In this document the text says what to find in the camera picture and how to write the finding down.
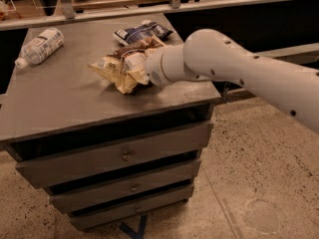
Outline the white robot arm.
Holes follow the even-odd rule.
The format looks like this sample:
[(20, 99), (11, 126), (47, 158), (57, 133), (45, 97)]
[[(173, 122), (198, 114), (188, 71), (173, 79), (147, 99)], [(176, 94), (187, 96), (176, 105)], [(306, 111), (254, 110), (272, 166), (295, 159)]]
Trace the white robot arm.
[(148, 52), (145, 72), (157, 86), (181, 81), (236, 84), (319, 132), (318, 71), (251, 53), (218, 31), (201, 29), (180, 45)]

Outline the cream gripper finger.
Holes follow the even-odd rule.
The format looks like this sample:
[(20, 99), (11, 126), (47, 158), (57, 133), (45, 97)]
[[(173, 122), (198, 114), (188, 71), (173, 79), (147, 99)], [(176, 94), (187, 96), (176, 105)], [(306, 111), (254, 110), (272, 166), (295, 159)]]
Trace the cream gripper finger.
[(150, 77), (143, 67), (137, 68), (137, 81), (143, 85), (147, 85), (150, 82)]

